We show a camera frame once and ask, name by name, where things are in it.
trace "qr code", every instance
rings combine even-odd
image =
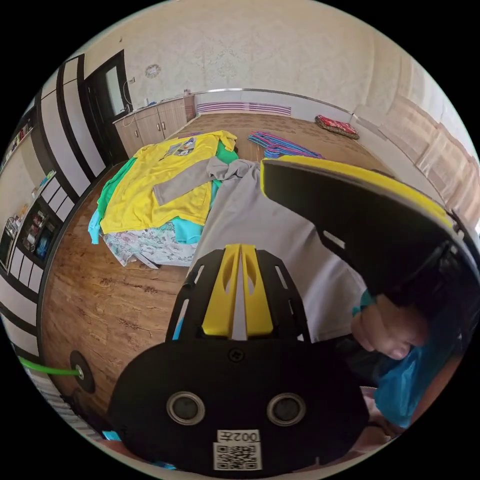
[[[215,470],[261,470],[260,442],[214,443]]]

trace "patterned wallpaper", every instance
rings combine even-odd
[[[386,111],[400,70],[400,49],[388,38],[311,0],[162,3],[91,45],[85,75],[122,48],[127,76],[135,77],[135,107],[185,88],[241,87],[297,93],[349,111],[371,101]],[[151,64],[161,67],[152,79],[145,76]]]

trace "door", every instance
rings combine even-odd
[[[100,65],[86,79],[88,101],[103,147],[110,163],[128,160],[120,136],[113,122],[127,115],[133,108],[125,70],[124,51],[118,52]]]
[[[143,145],[159,144],[165,140],[158,112],[144,118],[137,118],[136,126],[138,127]]]

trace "yellow t-shirt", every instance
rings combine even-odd
[[[100,222],[104,234],[161,227],[175,217],[204,225],[212,199],[211,182],[159,206],[153,187],[197,162],[214,157],[219,141],[233,151],[237,137],[225,130],[147,145],[125,174]]]

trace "wall clock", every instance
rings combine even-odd
[[[153,79],[160,73],[160,70],[161,70],[160,65],[157,65],[156,63],[153,63],[152,65],[149,65],[145,69],[145,76],[148,79]]]

